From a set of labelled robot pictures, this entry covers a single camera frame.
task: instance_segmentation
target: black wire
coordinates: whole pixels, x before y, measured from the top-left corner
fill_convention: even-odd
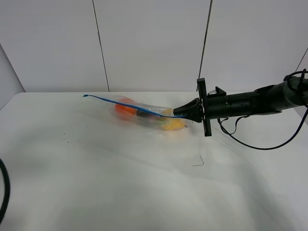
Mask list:
[[[228,120],[228,118],[225,118],[225,119],[222,120],[222,121],[220,121],[220,119],[217,119],[217,121],[218,121],[218,123],[219,123],[219,125],[220,125],[221,130],[222,130],[225,134],[229,135],[232,139],[234,139],[235,141],[239,142],[240,144],[242,144],[242,145],[244,145],[244,146],[246,146],[246,147],[249,147],[249,148],[257,149],[257,150],[265,150],[265,151],[266,151],[266,150],[273,150],[273,149],[281,148],[281,147],[285,146],[286,144],[288,144],[289,142],[291,142],[291,141],[297,136],[297,134],[299,133],[299,131],[301,130],[301,128],[302,128],[302,126],[303,126],[303,124],[304,124],[304,122],[305,122],[305,120],[306,120],[306,118],[307,118],[307,115],[308,115],[308,105],[307,105],[307,103],[305,102],[305,100],[304,100],[304,98],[303,98],[303,97],[304,97],[304,94],[303,94],[303,90],[302,90],[302,83],[303,83],[303,80],[304,80],[304,77],[305,77],[305,73],[307,73],[306,69],[304,69],[303,71],[298,71],[298,72],[294,72],[294,73],[290,74],[290,76],[297,75],[297,74],[301,74],[301,77],[300,77],[300,80],[299,80],[299,83],[298,83],[298,86],[297,86],[297,89],[296,89],[296,90],[295,90],[294,88],[291,87],[290,79],[288,79],[288,81],[287,81],[287,84],[288,84],[289,89],[291,89],[292,91],[296,92],[296,93],[300,96],[301,102],[302,102],[303,105],[307,108],[307,110],[306,110],[306,112],[305,112],[305,114],[304,114],[304,116],[303,116],[303,118],[302,118],[302,120],[301,120],[301,122],[300,122],[300,124],[299,124],[299,126],[298,126],[298,128],[297,128],[297,130],[296,130],[296,132],[295,132],[295,133],[293,134],[293,136],[292,136],[290,139],[288,139],[286,142],[284,142],[284,143],[282,143],[282,144],[280,144],[280,145],[278,145],[278,146],[276,146],[276,147],[271,147],[271,148],[258,148],[258,147],[254,147],[254,146],[251,146],[251,145],[248,145],[248,144],[246,144],[246,143],[243,143],[243,142],[239,141],[237,138],[235,138],[234,136],[232,136],[232,134],[234,134],[234,133],[236,132],[236,128],[237,128],[237,123],[238,123],[238,121],[239,121],[240,119],[242,119],[242,118],[247,118],[248,115],[242,116],[242,117],[240,117],[240,118],[238,118],[238,119],[236,120],[236,122],[235,122],[235,131],[234,131],[233,133],[229,133],[229,132],[223,127],[223,125],[222,125],[222,122]]]
[[[0,224],[1,224],[9,204],[10,193],[11,193],[9,173],[1,158],[0,158],[0,169],[3,175],[3,182],[4,182],[4,197],[0,208]]]

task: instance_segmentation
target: plastic bag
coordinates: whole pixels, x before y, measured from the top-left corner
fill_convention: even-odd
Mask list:
[[[84,95],[84,97],[94,97],[111,103],[112,110],[119,119],[168,131],[181,130],[186,127],[186,120],[183,116],[173,115],[172,108],[138,103],[119,95]]]

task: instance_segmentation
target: white table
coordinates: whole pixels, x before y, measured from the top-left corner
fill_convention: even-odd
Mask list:
[[[169,107],[197,97],[117,94]],[[208,138],[191,122],[181,131],[153,130],[110,119],[106,103],[82,95],[20,93],[0,111],[0,156],[12,184],[2,231],[308,229],[306,124],[287,146],[257,151],[228,138],[215,120]],[[275,146],[299,122],[293,109],[252,116],[236,137]],[[200,155],[204,165],[193,167]]]

